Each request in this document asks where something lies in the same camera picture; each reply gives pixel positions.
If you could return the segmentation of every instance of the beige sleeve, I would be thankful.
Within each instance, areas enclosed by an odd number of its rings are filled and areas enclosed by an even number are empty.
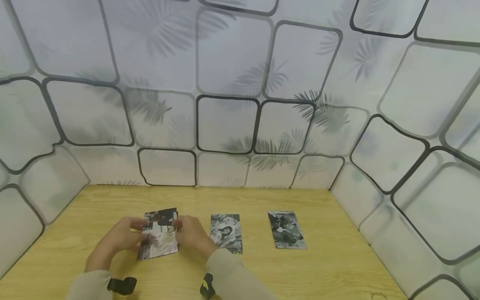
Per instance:
[[[274,300],[275,296],[243,267],[227,249],[218,249],[207,261],[213,288],[222,300]]]
[[[80,274],[73,281],[67,300],[112,300],[112,292],[107,290],[111,277],[105,270]]]

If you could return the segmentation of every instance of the wall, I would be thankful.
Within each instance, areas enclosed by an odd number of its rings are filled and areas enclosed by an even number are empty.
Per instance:
[[[408,297],[480,297],[478,9],[3,0],[0,274],[88,184],[325,188]]]

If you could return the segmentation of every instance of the wooden table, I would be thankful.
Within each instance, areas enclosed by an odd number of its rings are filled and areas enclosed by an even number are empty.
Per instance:
[[[279,299],[405,299],[384,266],[328,191],[90,186],[0,280],[0,298],[63,300],[98,240],[122,216],[177,207],[199,217],[238,213],[250,269]],[[295,211],[307,250],[276,249],[267,210]],[[136,262],[122,252],[112,274],[138,279],[129,300],[200,299],[205,265],[186,248]]]

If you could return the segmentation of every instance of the printed image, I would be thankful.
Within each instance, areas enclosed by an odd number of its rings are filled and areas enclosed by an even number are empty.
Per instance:
[[[210,238],[220,248],[227,248],[233,254],[242,254],[240,215],[212,214],[210,219]]]
[[[179,251],[176,231],[169,231],[177,215],[176,208],[144,214],[144,219],[148,220],[148,224],[143,228],[142,232],[148,234],[148,239],[140,244],[138,260],[147,260]]]
[[[268,211],[275,247],[279,249],[307,249],[294,212]]]

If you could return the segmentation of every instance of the black clip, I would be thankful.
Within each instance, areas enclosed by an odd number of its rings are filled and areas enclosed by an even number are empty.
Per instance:
[[[204,282],[200,287],[200,294],[207,300],[209,300],[210,298],[213,297],[213,295],[215,295],[215,290],[213,289],[212,281],[213,281],[213,275],[210,273],[207,273],[205,274]]]
[[[133,277],[127,277],[124,280],[111,278],[107,284],[107,290],[127,296],[133,293],[136,285],[137,279]]]

